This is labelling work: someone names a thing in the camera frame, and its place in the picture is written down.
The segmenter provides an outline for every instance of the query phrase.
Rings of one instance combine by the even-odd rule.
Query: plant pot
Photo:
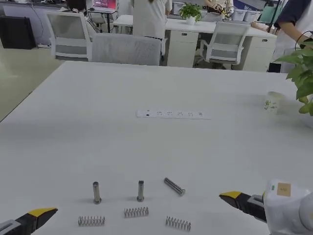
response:
[[[188,25],[194,25],[195,23],[196,23],[196,17],[188,17],[187,19],[186,19],[186,23],[188,24]]]
[[[308,99],[313,101],[313,95],[308,96]],[[313,117],[310,114],[302,114],[301,120],[306,126],[313,128]]]

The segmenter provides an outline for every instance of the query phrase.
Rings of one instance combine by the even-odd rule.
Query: metal rod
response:
[[[138,202],[142,202],[144,200],[144,196],[143,196],[143,181],[140,180],[138,182],[138,197],[137,197],[137,201]]]
[[[185,189],[179,187],[177,184],[175,184],[173,181],[171,181],[169,178],[165,177],[164,182],[171,187],[175,192],[177,192],[180,196],[183,196],[186,192]]]
[[[94,204],[99,204],[101,202],[100,192],[99,192],[99,183],[93,182],[93,195],[94,195]]]

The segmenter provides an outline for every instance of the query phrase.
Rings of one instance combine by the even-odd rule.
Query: compression spring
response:
[[[148,207],[129,208],[129,209],[124,210],[124,214],[125,214],[125,218],[145,216],[149,214],[149,209]]]
[[[104,216],[80,216],[78,217],[79,226],[103,226]]]
[[[166,225],[179,228],[179,229],[188,230],[188,231],[190,231],[191,229],[190,222],[181,220],[181,219],[176,219],[176,218],[169,217],[169,216],[166,217]]]

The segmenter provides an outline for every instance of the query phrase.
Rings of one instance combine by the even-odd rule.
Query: dark blue shirt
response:
[[[280,28],[279,23],[293,23],[295,25],[310,3],[311,0],[289,0],[278,16],[274,26]]]

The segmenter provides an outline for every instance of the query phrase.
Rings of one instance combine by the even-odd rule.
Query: potted plant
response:
[[[191,3],[185,3],[179,10],[179,15],[186,19],[187,24],[194,25],[197,21],[201,19],[200,6],[193,5]]]
[[[313,42],[302,44],[313,46]],[[313,50],[299,49],[277,61],[295,64],[295,68],[288,73],[287,79],[291,79],[298,89],[296,98],[303,103],[299,109],[299,113],[303,114],[302,120],[313,128]]]

